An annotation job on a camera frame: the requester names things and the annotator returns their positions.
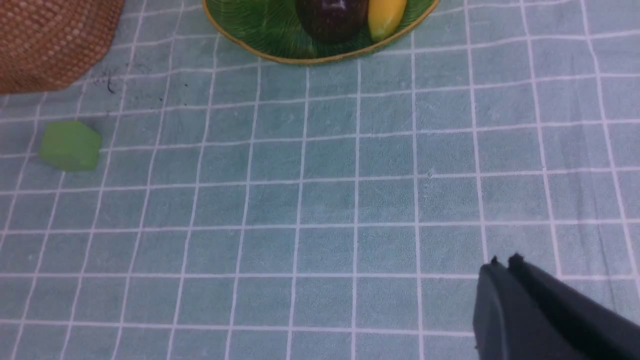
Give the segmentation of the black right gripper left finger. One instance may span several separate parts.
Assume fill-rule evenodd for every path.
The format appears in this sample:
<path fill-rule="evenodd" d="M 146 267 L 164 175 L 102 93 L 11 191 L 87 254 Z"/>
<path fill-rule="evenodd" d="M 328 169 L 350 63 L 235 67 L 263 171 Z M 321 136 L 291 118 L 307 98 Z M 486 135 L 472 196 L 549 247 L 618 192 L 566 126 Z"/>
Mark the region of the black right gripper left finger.
<path fill-rule="evenodd" d="M 472 317 L 480 360 L 593 360 L 585 337 L 571 342 L 496 256 L 480 267 Z"/>

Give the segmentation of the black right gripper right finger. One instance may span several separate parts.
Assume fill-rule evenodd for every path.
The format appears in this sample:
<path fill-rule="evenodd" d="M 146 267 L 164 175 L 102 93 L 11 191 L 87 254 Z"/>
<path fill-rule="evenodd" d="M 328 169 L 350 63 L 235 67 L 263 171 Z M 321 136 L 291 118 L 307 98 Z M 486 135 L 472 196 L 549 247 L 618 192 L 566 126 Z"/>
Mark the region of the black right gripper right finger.
<path fill-rule="evenodd" d="M 588 360 L 638 360 L 637 324 L 585 296 L 519 253 L 508 271 L 521 284 L 551 326 Z"/>

